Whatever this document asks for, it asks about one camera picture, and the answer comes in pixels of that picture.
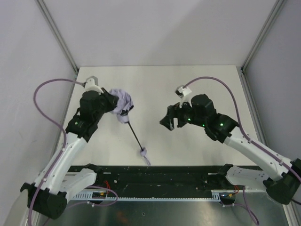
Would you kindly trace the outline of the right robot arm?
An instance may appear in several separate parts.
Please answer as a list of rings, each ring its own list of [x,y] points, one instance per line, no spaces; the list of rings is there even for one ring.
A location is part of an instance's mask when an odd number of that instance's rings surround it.
[[[226,164],[221,174],[233,185],[247,186],[265,191],[273,200],[288,205],[301,182],[301,161],[282,157],[272,150],[263,151],[265,146],[243,133],[238,122],[227,115],[217,113],[211,99],[205,94],[196,95],[191,102],[176,103],[167,108],[160,124],[172,131],[186,124],[203,127],[206,135],[243,154],[253,161],[260,170],[244,169]]]

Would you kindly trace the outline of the lavender folding umbrella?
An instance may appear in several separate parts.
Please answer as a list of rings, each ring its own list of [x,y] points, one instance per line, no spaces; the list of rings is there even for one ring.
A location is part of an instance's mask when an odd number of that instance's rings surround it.
[[[118,98],[117,106],[114,110],[111,111],[112,114],[116,115],[117,120],[122,124],[127,124],[131,129],[132,134],[134,135],[139,147],[140,155],[146,162],[147,166],[151,166],[151,162],[147,157],[147,150],[143,147],[130,123],[129,112],[134,108],[134,102],[131,98],[131,95],[124,91],[123,89],[111,89],[109,91],[111,95]]]

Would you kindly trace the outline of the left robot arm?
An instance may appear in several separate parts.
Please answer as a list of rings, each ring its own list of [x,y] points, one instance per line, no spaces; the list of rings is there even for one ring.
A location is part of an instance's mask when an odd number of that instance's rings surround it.
[[[98,129],[98,122],[105,113],[112,112],[119,98],[106,90],[86,91],[79,101],[80,107],[63,130],[63,144],[33,183],[24,183],[21,190],[28,191],[29,215],[38,212],[57,219],[67,203],[96,181],[97,173],[84,168],[75,176],[66,176],[74,159],[87,145]]]

